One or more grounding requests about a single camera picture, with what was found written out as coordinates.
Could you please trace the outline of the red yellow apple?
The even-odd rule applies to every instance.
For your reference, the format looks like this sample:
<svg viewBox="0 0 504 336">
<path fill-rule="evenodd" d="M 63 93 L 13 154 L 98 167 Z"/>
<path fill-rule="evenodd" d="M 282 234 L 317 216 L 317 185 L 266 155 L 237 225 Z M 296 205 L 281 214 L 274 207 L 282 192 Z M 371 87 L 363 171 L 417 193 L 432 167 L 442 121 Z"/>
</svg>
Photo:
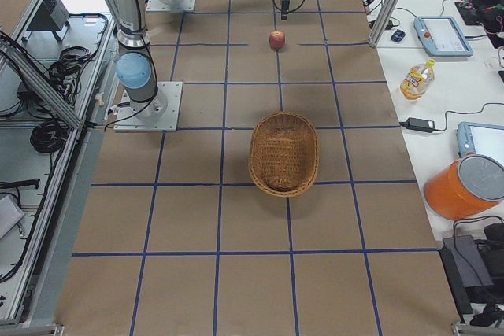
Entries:
<svg viewBox="0 0 504 336">
<path fill-rule="evenodd" d="M 281 50 L 286 43 L 286 35 L 283 31 L 273 30 L 269 34 L 269 47 L 272 50 Z"/>
</svg>

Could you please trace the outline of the black power adapter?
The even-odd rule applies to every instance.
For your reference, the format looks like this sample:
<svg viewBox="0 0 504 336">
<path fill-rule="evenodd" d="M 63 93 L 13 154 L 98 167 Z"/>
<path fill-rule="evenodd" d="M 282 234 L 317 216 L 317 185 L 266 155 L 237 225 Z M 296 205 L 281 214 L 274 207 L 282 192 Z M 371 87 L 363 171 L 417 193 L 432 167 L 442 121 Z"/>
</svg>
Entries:
<svg viewBox="0 0 504 336">
<path fill-rule="evenodd" d="M 409 117 L 405 121 L 404 127 L 409 130 L 425 133 L 432 133 L 435 131 L 435 123 L 432 120 L 419 119 L 414 117 Z"/>
</svg>

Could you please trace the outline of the blue teach pendant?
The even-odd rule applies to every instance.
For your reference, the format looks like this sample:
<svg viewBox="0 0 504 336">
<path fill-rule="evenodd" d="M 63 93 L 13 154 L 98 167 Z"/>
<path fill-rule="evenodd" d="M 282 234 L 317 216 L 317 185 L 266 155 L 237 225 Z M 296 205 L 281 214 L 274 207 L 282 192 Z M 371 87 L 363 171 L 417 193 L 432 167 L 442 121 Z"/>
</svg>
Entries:
<svg viewBox="0 0 504 336">
<path fill-rule="evenodd" d="M 415 17 L 414 30 L 431 57 L 471 57 L 473 49 L 453 17 Z"/>
<path fill-rule="evenodd" d="M 458 155 L 479 154 L 503 164 L 503 126 L 461 122 L 456 131 Z"/>
</svg>

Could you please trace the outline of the small blue device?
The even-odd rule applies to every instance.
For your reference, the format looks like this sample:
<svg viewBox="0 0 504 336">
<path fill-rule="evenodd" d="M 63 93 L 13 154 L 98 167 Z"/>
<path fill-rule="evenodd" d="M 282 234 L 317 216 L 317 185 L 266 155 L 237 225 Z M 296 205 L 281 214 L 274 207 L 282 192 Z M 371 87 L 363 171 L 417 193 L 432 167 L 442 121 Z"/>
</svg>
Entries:
<svg viewBox="0 0 504 336">
<path fill-rule="evenodd" d="M 406 37 L 406 33 L 404 31 L 398 29 L 391 35 L 391 41 L 392 42 L 401 42 L 405 37 Z"/>
</svg>

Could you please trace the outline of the wicker basket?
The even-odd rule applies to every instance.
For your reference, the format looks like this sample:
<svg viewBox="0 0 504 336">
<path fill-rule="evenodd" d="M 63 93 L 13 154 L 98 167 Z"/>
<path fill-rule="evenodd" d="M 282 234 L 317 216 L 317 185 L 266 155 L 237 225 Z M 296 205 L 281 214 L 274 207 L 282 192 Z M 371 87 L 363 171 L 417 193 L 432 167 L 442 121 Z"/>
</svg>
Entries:
<svg viewBox="0 0 504 336">
<path fill-rule="evenodd" d="M 277 112 L 254 128 L 248 171 L 263 192 L 280 198 L 304 194 L 314 184 L 318 168 L 317 132 L 304 116 Z"/>
</svg>

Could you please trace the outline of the orange bucket with lid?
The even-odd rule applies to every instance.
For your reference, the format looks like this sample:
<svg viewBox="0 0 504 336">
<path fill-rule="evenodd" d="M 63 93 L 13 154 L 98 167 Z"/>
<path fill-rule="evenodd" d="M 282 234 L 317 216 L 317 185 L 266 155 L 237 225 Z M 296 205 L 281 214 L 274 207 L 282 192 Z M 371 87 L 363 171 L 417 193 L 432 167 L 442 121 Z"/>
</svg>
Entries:
<svg viewBox="0 0 504 336">
<path fill-rule="evenodd" d="M 430 178 L 424 197 L 445 219 L 474 216 L 503 201 L 503 166 L 491 157 L 469 154 Z"/>
</svg>

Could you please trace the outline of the yellow oil bottle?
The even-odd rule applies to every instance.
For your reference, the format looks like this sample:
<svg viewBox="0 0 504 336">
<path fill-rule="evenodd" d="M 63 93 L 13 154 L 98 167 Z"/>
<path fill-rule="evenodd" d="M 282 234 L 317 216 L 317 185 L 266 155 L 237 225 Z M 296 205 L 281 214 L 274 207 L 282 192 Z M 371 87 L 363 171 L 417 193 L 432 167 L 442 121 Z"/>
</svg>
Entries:
<svg viewBox="0 0 504 336">
<path fill-rule="evenodd" d="M 408 100 L 421 98 L 435 80 L 435 60 L 430 58 L 425 63 L 414 65 L 407 73 L 399 87 L 402 95 Z"/>
</svg>

